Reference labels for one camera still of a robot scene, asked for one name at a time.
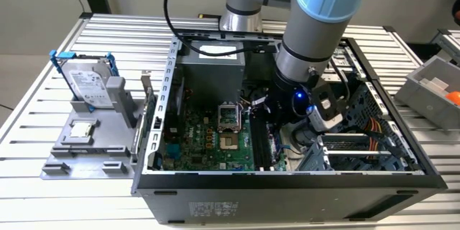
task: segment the orange object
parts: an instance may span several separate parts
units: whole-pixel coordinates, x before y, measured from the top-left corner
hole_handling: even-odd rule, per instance
[[[456,105],[460,105],[460,92],[455,91],[445,95],[445,98],[448,98]]]

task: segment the aluminum table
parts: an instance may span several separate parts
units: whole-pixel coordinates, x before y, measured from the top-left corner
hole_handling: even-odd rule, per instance
[[[216,19],[173,19],[189,29],[217,30]],[[264,31],[283,33],[285,22],[264,22]],[[152,72],[159,90],[172,33],[163,18],[93,15],[77,20],[60,51],[104,55],[112,51],[127,90],[144,98],[141,70]],[[348,26],[353,37],[393,95],[405,75],[421,61],[389,27]],[[397,103],[421,146],[443,175],[448,190],[379,222],[276,225],[159,225],[143,198],[131,196],[129,179],[41,180],[41,166],[72,110],[71,91],[51,63],[47,64],[7,122],[0,128],[1,229],[460,229],[460,132],[440,131],[413,110]]]

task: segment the motherboard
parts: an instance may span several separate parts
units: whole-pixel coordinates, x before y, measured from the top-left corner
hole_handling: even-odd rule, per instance
[[[177,143],[167,144],[164,170],[173,171],[255,171],[255,149],[251,135],[252,116],[243,106],[224,104],[221,110],[187,109],[184,128]],[[236,125],[231,129],[223,125]],[[269,151],[276,152],[276,138],[267,131]],[[273,156],[271,170],[285,171],[283,152]]]
[[[167,145],[164,169],[253,171],[249,127],[243,113],[240,131],[219,132],[216,112],[188,109],[181,141]]]

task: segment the sticker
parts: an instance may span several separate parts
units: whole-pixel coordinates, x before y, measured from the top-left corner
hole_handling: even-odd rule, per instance
[[[235,46],[201,46],[200,47],[201,51],[209,52],[209,53],[221,53],[221,52],[229,52],[229,51],[236,51],[236,47]],[[205,56],[203,54],[199,55],[200,59],[237,59],[236,54],[232,55],[225,55],[225,56],[220,56],[220,57],[211,57],[211,56]]]
[[[100,75],[93,71],[69,71],[75,88],[84,101],[95,108],[113,108]]]
[[[237,202],[189,202],[192,217],[233,217],[237,211]]]

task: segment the gray plastic bin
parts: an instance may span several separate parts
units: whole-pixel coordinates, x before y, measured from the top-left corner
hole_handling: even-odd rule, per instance
[[[460,91],[460,68],[435,56],[407,79],[395,98],[444,130],[460,130],[460,107],[445,98],[447,93]],[[427,81],[437,81],[441,86],[429,87]]]

